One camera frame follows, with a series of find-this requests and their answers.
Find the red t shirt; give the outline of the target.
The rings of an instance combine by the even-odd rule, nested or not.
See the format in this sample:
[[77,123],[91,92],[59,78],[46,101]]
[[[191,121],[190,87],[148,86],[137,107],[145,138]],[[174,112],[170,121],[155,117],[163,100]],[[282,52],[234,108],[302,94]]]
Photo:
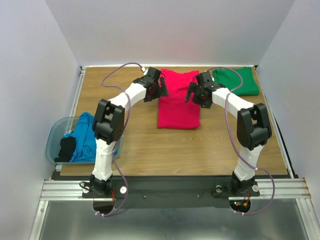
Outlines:
[[200,127],[200,106],[192,101],[185,102],[189,84],[196,82],[195,76],[199,71],[178,73],[163,68],[161,72],[165,75],[168,96],[158,100],[157,127],[178,130],[191,130]]

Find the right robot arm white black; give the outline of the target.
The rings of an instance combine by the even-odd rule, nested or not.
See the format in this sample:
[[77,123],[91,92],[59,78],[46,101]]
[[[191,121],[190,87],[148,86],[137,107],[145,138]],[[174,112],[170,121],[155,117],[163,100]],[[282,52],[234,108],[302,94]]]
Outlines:
[[[267,107],[263,103],[246,101],[223,84],[215,83],[208,71],[197,74],[195,78],[196,82],[189,84],[185,101],[192,100],[205,109],[210,109],[212,104],[224,108],[231,145],[238,155],[237,165],[231,175],[230,189],[233,194],[242,195],[255,184],[258,158],[272,136]],[[240,150],[235,146],[228,114],[232,114],[237,120],[236,136]]]

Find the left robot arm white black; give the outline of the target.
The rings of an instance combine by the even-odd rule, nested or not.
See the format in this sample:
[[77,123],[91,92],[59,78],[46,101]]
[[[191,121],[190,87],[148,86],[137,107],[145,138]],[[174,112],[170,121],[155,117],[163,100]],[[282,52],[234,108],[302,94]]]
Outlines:
[[150,102],[168,96],[164,73],[154,67],[141,70],[142,77],[135,79],[127,89],[117,86],[121,93],[109,100],[101,99],[96,108],[92,124],[96,155],[87,189],[100,197],[111,193],[114,150],[125,131],[125,117],[130,116],[131,107],[139,101]]

